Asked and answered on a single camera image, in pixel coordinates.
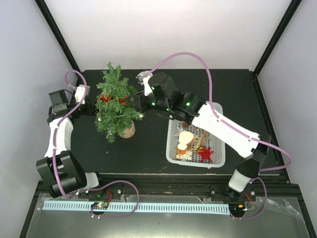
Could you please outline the red gift box ornament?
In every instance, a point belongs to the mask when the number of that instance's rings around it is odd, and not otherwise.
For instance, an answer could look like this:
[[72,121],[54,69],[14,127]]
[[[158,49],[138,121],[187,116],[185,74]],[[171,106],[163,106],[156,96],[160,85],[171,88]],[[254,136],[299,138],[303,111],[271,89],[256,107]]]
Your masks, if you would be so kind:
[[113,97],[111,96],[105,96],[105,95],[102,95],[100,96],[100,100],[104,103],[108,103],[109,101],[111,101],[113,99]]

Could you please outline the red berry pick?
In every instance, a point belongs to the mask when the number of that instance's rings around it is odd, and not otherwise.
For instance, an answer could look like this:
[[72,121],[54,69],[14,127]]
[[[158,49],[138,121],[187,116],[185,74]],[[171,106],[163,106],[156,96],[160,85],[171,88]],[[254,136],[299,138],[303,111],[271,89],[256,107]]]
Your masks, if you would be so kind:
[[122,105],[127,106],[127,100],[128,100],[128,97],[120,98],[119,99],[119,103],[121,103]]

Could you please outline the small green christmas tree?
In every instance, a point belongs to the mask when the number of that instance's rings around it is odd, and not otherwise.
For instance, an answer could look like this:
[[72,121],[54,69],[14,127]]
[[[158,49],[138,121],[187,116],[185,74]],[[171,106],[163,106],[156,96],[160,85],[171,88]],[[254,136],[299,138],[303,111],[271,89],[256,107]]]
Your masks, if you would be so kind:
[[[97,84],[100,93],[96,101],[97,131],[106,136],[108,142],[113,143],[117,136],[125,135],[125,130],[131,129],[135,120],[142,120],[139,112],[129,104],[119,103],[120,98],[129,97],[136,93],[136,89],[129,84],[129,79],[121,74],[121,65],[107,64],[107,70],[102,72],[102,82]],[[100,100],[100,96],[111,96],[108,103]]]

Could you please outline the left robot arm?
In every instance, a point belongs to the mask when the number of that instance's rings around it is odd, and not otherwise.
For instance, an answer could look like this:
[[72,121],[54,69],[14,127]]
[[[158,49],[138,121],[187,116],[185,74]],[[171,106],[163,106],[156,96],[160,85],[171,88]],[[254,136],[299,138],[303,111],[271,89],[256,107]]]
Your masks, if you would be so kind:
[[66,194],[85,189],[95,198],[103,197],[106,185],[99,181],[97,172],[86,173],[71,152],[71,134],[74,122],[80,116],[91,116],[94,104],[90,99],[82,99],[89,95],[90,87],[78,86],[73,98],[67,99],[65,90],[49,93],[52,105],[48,112],[50,140],[43,159],[36,162],[36,169],[42,178],[49,194],[53,198],[62,196],[56,181],[53,168],[53,150],[55,150],[55,164],[62,189]]

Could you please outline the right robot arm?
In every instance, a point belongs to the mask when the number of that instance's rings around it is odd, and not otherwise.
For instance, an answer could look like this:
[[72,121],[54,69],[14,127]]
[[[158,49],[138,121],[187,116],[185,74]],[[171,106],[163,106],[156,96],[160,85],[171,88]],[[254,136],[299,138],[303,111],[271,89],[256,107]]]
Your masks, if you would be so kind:
[[233,148],[241,160],[225,187],[225,194],[231,200],[238,199],[246,185],[259,173],[271,137],[264,141],[260,135],[251,132],[216,111],[211,102],[201,100],[197,95],[181,93],[173,79],[165,73],[152,74],[143,71],[137,75],[144,89],[130,96],[129,101],[141,114],[156,110],[158,115],[169,120],[184,121],[199,127]]

